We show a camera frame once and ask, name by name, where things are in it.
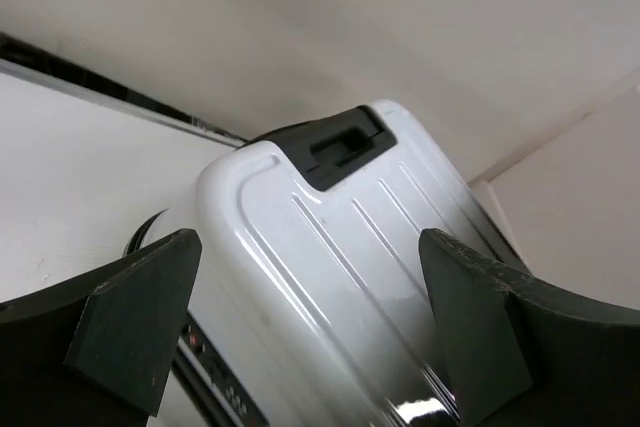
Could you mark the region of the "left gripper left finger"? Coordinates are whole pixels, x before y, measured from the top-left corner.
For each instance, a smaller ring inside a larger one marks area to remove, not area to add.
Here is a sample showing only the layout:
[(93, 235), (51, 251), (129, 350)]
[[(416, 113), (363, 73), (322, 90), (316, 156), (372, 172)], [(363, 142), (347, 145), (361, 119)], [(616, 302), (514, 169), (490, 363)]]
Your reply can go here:
[(1, 304), (4, 426), (144, 426), (157, 415), (202, 246), (178, 230)]

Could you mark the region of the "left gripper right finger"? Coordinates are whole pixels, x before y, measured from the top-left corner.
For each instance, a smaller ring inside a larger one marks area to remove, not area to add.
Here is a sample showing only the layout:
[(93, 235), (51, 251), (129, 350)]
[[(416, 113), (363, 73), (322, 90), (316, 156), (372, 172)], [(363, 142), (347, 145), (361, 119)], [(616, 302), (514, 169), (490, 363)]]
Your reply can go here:
[(463, 426), (636, 426), (639, 313), (554, 286), (439, 229), (419, 256)]

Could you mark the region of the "white black hard-shell suitcase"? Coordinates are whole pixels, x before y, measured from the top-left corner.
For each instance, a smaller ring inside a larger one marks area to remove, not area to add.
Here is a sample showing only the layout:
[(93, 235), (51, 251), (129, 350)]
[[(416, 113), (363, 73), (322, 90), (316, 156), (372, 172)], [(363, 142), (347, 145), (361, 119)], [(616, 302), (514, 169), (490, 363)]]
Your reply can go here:
[(128, 248), (200, 239), (172, 372), (208, 425), (456, 426), (429, 228), (521, 265), (423, 125), (378, 100), (214, 160)]

